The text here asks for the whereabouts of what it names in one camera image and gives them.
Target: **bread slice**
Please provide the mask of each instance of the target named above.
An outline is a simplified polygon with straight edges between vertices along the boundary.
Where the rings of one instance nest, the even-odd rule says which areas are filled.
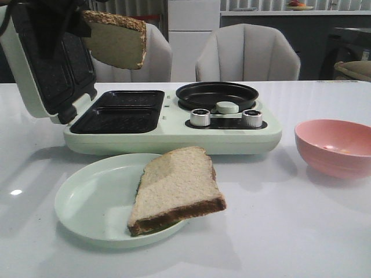
[[[144,168],[128,228],[137,236],[225,208],[206,151],[200,147],[175,149]]]
[[[91,37],[83,41],[95,59],[117,68],[141,68],[146,55],[144,21],[92,10],[82,15],[92,29]]]

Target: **white table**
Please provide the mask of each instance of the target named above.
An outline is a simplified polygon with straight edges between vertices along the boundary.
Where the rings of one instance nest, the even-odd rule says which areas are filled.
[[[338,180],[309,168],[293,129],[315,118],[371,125],[371,83],[247,84],[281,121],[279,145],[263,155],[212,156],[228,208],[132,250],[93,247],[58,222],[62,183],[102,157],[70,151],[64,126],[33,118],[17,87],[0,85],[0,277],[370,277],[371,178]]]

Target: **chair backrest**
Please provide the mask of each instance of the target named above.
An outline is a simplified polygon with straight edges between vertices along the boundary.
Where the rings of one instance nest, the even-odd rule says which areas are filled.
[[[146,23],[146,56],[140,69],[121,69],[92,57],[97,82],[170,82],[172,50],[160,30]]]
[[[196,62],[197,81],[291,81],[300,59],[277,29],[237,24],[213,31]]]

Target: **black frying pan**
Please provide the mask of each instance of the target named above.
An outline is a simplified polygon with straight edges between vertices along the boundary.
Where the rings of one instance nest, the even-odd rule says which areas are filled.
[[[230,101],[239,106],[239,111],[254,106],[257,90],[232,82],[197,82],[176,90],[179,106],[186,109],[213,110],[219,101]]]

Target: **white cabinet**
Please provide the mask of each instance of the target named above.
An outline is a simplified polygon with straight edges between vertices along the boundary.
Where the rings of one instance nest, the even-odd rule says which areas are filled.
[[[211,31],[220,26],[220,0],[169,0],[172,82],[194,82],[198,56]]]

